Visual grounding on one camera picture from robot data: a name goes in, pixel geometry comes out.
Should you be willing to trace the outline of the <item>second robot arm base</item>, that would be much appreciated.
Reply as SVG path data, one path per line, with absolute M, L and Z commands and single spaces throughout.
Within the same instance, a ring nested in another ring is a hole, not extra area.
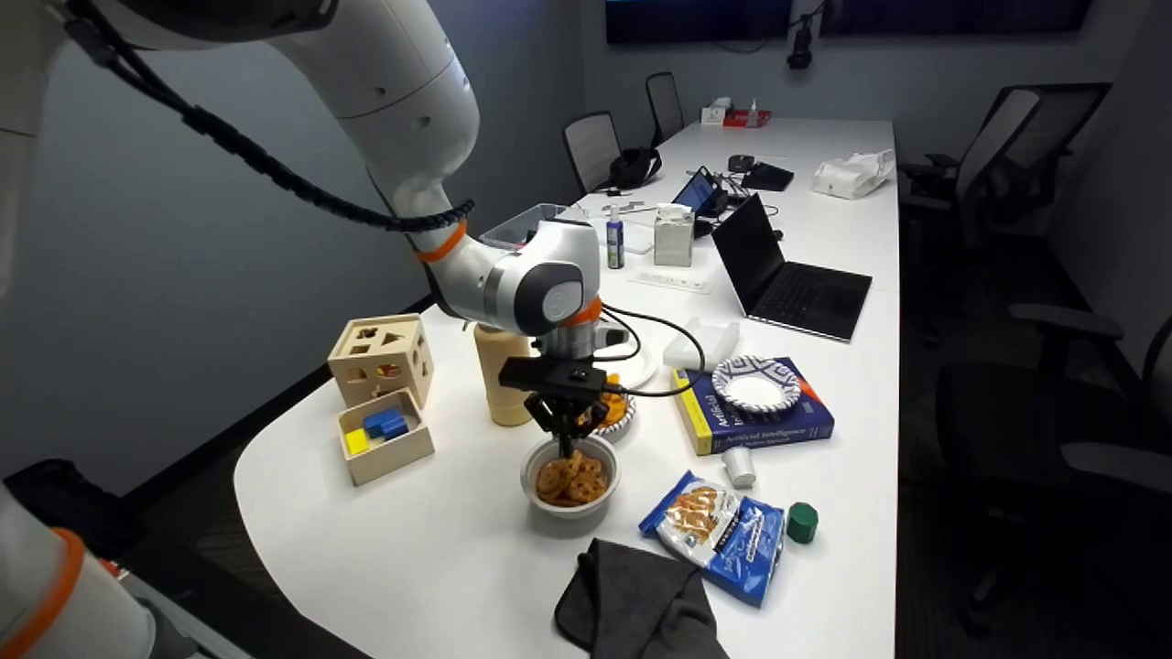
M 0 489 L 0 659 L 196 659 L 78 530 L 39 524 Z

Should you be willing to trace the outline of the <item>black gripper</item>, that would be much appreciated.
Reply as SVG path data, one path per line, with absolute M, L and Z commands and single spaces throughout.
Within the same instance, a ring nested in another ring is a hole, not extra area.
M 627 342 L 627 330 L 616 321 L 604 321 L 600 330 L 588 330 L 577 348 L 566 357 L 548 353 L 537 337 L 527 337 L 532 357 L 510 358 L 503 370 L 503 382 L 510 389 L 525 389 L 532 423 L 553 436 L 561 458 L 572 458 L 572 452 L 604 423 L 608 408 L 597 400 L 608 389 L 608 373 L 592 367 L 592 357 L 600 348 L 616 348 Z M 572 423 L 572 436 L 555 408 L 548 402 L 588 402 Z

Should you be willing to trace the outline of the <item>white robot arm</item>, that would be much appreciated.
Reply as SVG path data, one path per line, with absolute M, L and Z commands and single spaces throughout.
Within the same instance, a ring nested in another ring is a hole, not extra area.
M 447 181 L 480 141 L 480 107 L 428 0 L 0 0 L 5 236 L 25 213 L 43 88 L 65 43 L 299 203 L 403 236 L 447 317 L 536 343 L 497 382 L 525 396 L 561 452 L 577 452 L 604 423 L 597 230 L 547 220 L 515 249 L 469 236 L 469 209 Z M 215 43 L 282 52 L 361 153 L 381 203 L 361 209 L 307 182 L 146 66 L 154 52 Z

